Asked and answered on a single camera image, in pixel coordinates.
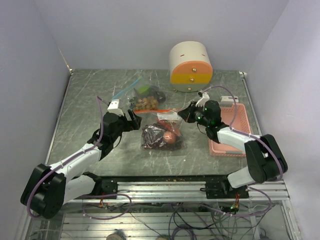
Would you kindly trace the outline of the orange zip top bag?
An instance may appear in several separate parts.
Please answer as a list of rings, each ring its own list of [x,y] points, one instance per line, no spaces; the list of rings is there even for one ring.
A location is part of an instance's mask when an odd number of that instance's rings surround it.
[[[173,152],[185,147],[180,130],[183,119],[177,109],[136,110],[134,113],[142,117],[142,149]]]

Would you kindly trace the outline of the pink perforated plastic basket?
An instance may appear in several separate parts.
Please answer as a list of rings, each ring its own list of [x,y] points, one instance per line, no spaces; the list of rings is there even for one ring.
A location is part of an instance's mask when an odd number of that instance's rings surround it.
[[[209,140],[209,151],[212,156],[245,157],[245,143],[248,143],[252,135],[245,105],[222,104],[221,122],[226,127],[218,128],[217,142]]]

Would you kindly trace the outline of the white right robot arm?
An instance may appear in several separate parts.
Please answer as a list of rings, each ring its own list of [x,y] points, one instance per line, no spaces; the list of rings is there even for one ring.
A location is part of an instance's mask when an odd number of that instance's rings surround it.
[[[282,179],[288,164],[271,134],[262,136],[245,133],[225,124],[217,101],[208,100],[204,106],[193,101],[178,113],[186,123],[205,127],[207,137],[215,143],[225,144],[245,153],[247,167],[230,173],[220,186],[221,194],[233,197],[239,187]]]

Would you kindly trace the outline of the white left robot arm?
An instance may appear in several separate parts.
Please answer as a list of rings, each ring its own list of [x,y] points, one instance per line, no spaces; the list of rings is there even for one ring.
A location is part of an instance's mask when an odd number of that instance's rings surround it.
[[[52,165],[37,165],[20,198],[28,215],[51,219],[71,200],[100,198],[102,178],[86,168],[106,157],[123,133],[139,130],[141,122],[131,109],[122,115],[108,111],[100,116],[100,127],[80,150]]]

